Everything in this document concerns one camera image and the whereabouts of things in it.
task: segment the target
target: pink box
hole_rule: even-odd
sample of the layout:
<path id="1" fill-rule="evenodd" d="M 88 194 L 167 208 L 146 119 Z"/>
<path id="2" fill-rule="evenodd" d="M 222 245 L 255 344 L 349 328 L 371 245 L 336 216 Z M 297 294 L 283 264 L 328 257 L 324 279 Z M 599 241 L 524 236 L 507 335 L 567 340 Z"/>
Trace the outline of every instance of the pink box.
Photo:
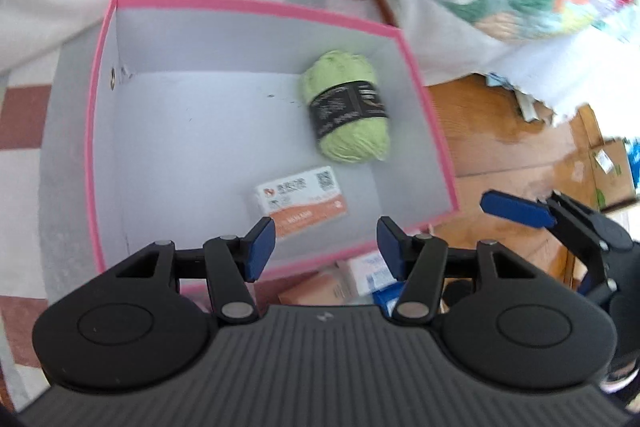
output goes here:
<path id="1" fill-rule="evenodd" d="M 366 56 L 389 116 L 388 160 L 316 148 L 299 76 L 323 53 Z M 348 214 L 278 240 L 263 277 L 371 251 L 376 221 L 415 230 L 457 210 L 442 131 L 394 27 L 255 0 L 112 0 L 86 121 L 87 207 L 99 271 L 158 239 L 244 235 L 260 183 L 332 165 Z"/>

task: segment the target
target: pink box rim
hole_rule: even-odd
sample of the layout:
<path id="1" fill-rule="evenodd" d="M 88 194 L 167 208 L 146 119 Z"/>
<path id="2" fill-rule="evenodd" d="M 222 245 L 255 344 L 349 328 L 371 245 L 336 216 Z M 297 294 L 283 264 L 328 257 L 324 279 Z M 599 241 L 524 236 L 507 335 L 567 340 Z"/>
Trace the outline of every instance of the pink box rim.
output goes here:
<path id="1" fill-rule="evenodd" d="M 129 9 L 129 8 L 168 8 L 172 10 L 217 10 L 227 12 L 240 12 L 244 14 L 255 14 L 264 16 L 275 17 L 288 17 L 294 19 L 302 19 L 311 22 L 320 22 L 323 24 L 330 24 L 332 26 L 339 26 L 343 28 L 349 28 L 351 30 L 359 30 L 360 32 L 366 32 L 373 35 L 379 35 L 394 39 L 399 46 L 399 49 L 408 64 L 411 72 L 412 81 L 418 99 L 422 105 L 425 119 L 433 131 L 433 137 L 435 140 L 436 150 L 438 152 L 438 161 L 443 169 L 443 175 L 445 183 L 447 185 L 447 192 L 452 205 L 452 210 L 439 217 L 439 221 L 442 221 L 447 216 L 454 214 L 458 206 L 458 197 L 456 196 L 455 182 L 454 182 L 454 169 L 449 155 L 449 149 L 444 138 L 444 133 L 440 125 L 440 121 L 436 116 L 433 109 L 433 103 L 427 90 L 422 86 L 422 78 L 420 76 L 420 70 L 418 68 L 417 61 L 411 53 L 407 42 L 402 36 L 402 31 L 399 28 L 389 26 L 386 24 L 380 24 L 368 20 L 357 19 L 355 17 L 344 16 L 335 12 L 328 12 L 326 10 L 318 10 L 314 8 L 306 8 L 304 6 L 296 6 L 293 4 L 277 3 L 274 1 L 259 1 L 259 0 L 111 0 L 107 8 L 100 34 L 98 36 L 98 44 L 94 56 L 94 64 L 92 67 L 89 97 L 86 111 L 86 125 L 84 135 L 84 171 L 85 171 L 85 187 L 86 187 L 86 209 L 87 219 L 89 226 L 89 235 L 91 238 L 92 249 L 94 254 L 95 267 L 98 274 L 106 270 L 104 262 L 104 254 L 100 245 L 100 236 L 98 233 L 98 221 L 97 212 L 95 208 L 95 190 L 94 190 L 94 117 L 95 117 L 95 102 L 97 98 L 98 90 L 98 77 L 100 72 L 100 62 L 102 61 L 102 52 L 104 50 L 104 42 L 107 37 L 107 30 L 109 28 L 111 18 L 113 17 L 116 9 Z M 422 229 L 427 225 L 433 225 L 433 221 L 430 223 L 417 223 L 411 229 Z M 279 277 L 285 277 L 296 273 L 303 273 L 318 268 L 319 266 L 333 263 L 341 259 L 348 259 L 361 253 L 366 253 L 376 249 L 375 242 L 364 243 L 357 247 L 341 250 L 331 255 L 322 256 L 320 258 L 315 257 L 313 259 L 304 259 L 295 263 L 287 264 L 283 267 L 275 267 L 268 269 L 261 279 L 277 279 Z"/>

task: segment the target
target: ribbed gray surface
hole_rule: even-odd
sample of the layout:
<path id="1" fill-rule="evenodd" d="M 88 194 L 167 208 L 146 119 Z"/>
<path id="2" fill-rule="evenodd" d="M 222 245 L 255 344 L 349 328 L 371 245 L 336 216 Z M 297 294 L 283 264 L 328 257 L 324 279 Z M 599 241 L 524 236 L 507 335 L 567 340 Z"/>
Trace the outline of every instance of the ribbed gray surface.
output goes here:
<path id="1" fill-rule="evenodd" d="M 125 396 L 55 387 L 21 418 L 32 427 L 606 427 L 628 420 L 594 387 L 527 396 L 483 385 L 455 368 L 427 331 L 392 326 L 377 307 L 271 307 L 256 324 L 221 331 L 203 359 L 172 381 Z"/>

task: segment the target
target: black yarn label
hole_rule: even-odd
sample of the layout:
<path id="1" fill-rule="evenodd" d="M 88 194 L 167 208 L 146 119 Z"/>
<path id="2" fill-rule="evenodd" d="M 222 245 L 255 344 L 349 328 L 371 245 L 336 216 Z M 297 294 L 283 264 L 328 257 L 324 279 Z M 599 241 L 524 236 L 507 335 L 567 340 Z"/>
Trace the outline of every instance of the black yarn label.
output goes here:
<path id="1" fill-rule="evenodd" d="M 309 111 L 318 140 L 349 122 L 386 118 L 376 87 L 367 81 L 351 81 L 325 90 L 311 101 Z"/>

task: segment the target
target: green yarn ball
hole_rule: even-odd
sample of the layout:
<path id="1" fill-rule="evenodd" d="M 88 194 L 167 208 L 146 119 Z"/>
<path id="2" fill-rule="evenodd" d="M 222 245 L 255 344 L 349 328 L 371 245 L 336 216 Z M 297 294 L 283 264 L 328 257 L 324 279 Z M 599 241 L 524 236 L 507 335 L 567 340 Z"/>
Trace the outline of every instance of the green yarn ball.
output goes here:
<path id="1" fill-rule="evenodd" d="M 361 55 L 332 51 L 325 53 L 302 75 L 302 94 L 309 105 L 320 93 L 351 81 L 378 84 L 369 61 Z M 323 136 L 318 144 L 322 154 L 336 162 L 384 160 L 389 151 L 387 118 L 369 117 L 348 122 Z"/>

